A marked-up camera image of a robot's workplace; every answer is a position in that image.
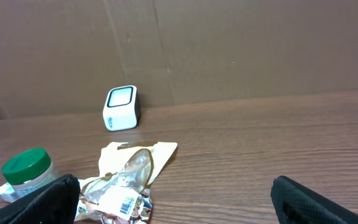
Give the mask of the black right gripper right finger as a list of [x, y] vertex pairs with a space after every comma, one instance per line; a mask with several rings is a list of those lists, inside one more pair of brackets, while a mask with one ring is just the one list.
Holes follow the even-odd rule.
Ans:
[[270, 193], [280, 224], [358, 224], [358, 214], [281, 175]]

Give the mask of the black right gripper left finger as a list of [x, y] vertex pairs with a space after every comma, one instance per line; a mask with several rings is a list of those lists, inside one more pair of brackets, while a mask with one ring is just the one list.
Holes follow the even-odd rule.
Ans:
[[0, 224], [73, 223], [80, 196], [80, 183], [65, 174], [0, 209]]

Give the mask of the green lid plastic jar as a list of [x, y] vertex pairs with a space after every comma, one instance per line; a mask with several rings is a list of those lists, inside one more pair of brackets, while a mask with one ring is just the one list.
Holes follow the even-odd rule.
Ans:
[[60, 176], [44, 148], [29, 149], [14, 156], [3, 165], [1, 172], [19, 198]]

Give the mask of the beige snack pouch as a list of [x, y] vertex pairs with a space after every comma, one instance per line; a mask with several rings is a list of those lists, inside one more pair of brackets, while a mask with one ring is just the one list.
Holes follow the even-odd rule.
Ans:
[[79, 180], [75, 222], [146, 224], [153, 203], [150, 188], [172, 158], [176, 142], [111, 142], [102, 148], [99, 175]]

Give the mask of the teal wet wipes pack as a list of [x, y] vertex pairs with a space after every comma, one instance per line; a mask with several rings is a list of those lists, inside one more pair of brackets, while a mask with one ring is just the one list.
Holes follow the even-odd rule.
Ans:
[[6, 182], [0, 186], [0, 199], [5, 202], [12, 203], [19, 199], [19, 196], [16, 194], [12, 186]]

